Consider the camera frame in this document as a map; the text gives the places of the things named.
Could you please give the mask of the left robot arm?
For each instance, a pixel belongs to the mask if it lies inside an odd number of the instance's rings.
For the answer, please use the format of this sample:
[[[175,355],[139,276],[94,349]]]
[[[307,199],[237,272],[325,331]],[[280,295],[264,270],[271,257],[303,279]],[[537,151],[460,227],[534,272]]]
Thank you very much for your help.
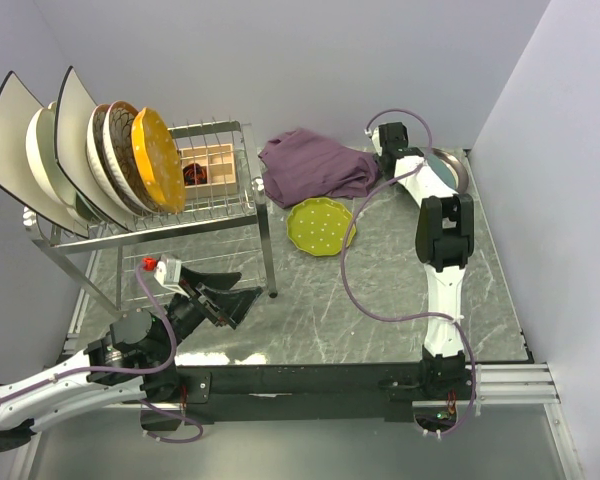
[[[0,452],[110,404],[137,401],[154,409],[173,399],[182,384],[178,346],[204,321],[237,328],[263,292],[238,287],[239,272],[202,273],[167,258],[144,259],[135,275],[151,309],[130,310],[73,356],[0,384]]]

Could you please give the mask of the lime green dotted plate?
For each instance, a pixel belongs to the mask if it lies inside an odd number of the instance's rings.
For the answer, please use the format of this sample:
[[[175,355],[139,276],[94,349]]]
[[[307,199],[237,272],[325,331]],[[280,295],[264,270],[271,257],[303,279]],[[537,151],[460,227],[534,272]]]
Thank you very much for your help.
[[[353,218],[342,203],[327,197],[306,199],[295,205],[286,220],[287,237],[309,255],[338,255]]]

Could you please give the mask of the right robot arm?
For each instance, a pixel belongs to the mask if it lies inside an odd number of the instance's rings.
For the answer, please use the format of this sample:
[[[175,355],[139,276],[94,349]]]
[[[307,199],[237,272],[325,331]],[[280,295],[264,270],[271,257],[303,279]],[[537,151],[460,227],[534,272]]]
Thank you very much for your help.
[[[426,154],[409,145],[406,126],[381,124],[371,134],[382,173],[397,178],[419,207],[415,250],[423,264],[429,314],[420,362],[419,387],[440,399],[467,379],[457,326],[466,267],[474,251],[473,198],[447,185]]]

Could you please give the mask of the dark green round plate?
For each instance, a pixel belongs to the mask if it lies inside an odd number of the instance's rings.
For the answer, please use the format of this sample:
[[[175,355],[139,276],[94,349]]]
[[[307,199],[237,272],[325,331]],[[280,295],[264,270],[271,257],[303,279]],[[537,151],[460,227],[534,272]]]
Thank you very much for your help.
[[[433,149],[427,155],[427,163],[433,172],[449,187],[458,190],[459,177],[454,166],[447,162],[447,157],[444,153]]]

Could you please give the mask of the purple-rimmed beige plate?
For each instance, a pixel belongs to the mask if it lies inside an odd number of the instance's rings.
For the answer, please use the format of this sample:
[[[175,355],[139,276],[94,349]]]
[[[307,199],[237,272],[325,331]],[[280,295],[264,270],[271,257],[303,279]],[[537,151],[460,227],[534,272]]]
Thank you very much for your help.
[[[433,154],[451,172],[455,181],[455,190],[461,194],[466,193],[470,185],[470,178],[469,172],[464,164],[456,156],[442,149],[434,148]]]

